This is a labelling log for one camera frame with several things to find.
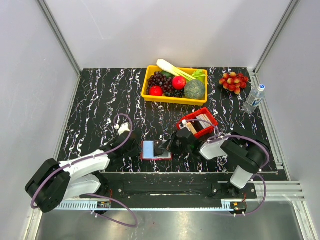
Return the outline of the red card holder wallet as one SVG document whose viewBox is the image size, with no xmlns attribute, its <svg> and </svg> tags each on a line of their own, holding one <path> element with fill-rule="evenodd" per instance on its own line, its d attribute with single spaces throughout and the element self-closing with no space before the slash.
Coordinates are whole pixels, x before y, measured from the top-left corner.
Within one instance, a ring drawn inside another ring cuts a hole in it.
<svg viewBox="0 0 320 240">
<path fill-rule="evenodd" d="M 145 140 L 141 142 L 140 159 L 143 161 L 169 161 L 173 154 L 163 148 L 166 140 Z"/>
</svg>

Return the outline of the stack of credit cards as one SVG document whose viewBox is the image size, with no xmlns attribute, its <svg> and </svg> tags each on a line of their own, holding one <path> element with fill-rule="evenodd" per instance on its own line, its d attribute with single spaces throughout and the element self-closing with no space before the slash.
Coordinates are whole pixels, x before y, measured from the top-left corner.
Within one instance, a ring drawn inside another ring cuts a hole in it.
<svg viewBox="0 0 320 240">
<path fill-rule="evenodd" d="M 207 131 L 211 133 L 214 130 L 212 121 L 207 113 L 189 114 L 186 116 L 187 120 L 191 120 L 188 124 L 191 124 L 196 133 L 201 131 Z"/>
</svg>

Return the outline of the black VIP credit card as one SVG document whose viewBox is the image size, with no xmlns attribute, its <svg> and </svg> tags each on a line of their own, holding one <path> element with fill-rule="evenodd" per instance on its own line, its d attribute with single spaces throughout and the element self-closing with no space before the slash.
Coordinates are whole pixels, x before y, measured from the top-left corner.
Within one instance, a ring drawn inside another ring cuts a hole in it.
<svg viewBox="0 0 320 240">
<path fill-rule="evenodd" d="M 153 142 L 153 156 L 156 159 L 164 156 L 163 141 L 158 140 Z"/>
</svg>

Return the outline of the red plastic card bin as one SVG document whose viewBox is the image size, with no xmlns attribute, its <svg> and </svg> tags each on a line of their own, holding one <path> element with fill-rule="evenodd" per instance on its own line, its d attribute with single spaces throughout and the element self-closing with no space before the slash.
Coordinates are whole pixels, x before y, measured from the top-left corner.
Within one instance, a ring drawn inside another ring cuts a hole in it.
<svg viewBox="0 0 320 240">
<path fill-rule="evenodd" d="M 187 128 L 197 139 L 208 134 L 219 135 L 218 122 L 207 107 L 184 116 L 176 127 L 178 130 Z"/>
</svg>

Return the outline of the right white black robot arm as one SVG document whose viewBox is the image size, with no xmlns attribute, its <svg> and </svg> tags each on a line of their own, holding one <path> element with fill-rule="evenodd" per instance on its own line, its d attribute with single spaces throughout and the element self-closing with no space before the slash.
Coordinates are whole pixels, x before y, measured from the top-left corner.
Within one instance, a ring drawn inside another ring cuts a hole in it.
<svg viewBox="0 0 320 240">
<path fill-rule="evenodd" d="M 172 154 L 189 153 L 206 160 L 221 156 L 235 160 L 237 166 L 230 178 L 227 192 L 231 197 L 239 198 L 245 193 L 247 183 L 270 162 L 270 147 L 261 140 L 248 137 L 244 131 L 221 136 L 217 133 L 201 141 L 187 127 L 192 122 L 203 122 L 219 131 L 217 126 L 207 120 L 183 119 L 183 128 L 173 133 L 160 148 Z"/>
</svg>

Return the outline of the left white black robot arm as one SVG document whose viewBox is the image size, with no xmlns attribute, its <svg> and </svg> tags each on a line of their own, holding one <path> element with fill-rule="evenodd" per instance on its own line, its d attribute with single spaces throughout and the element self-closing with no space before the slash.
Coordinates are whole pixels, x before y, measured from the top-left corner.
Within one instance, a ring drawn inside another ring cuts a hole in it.
<svg viewBox="0 0 320 240">
<path fill-rule="evenodd" d="M 62 201 L 81 195 L 107 195 L 109 186 L 98 172 L 106 170 L 124 158 L 140 154 L 133 127 L 125 122 L 117 127 L 117 136 L 94 152 L 66 161 L 47 159 L 25 186 L 31 197 L 31 208 L 43 213 L 54 210 Z"/>
</svg>

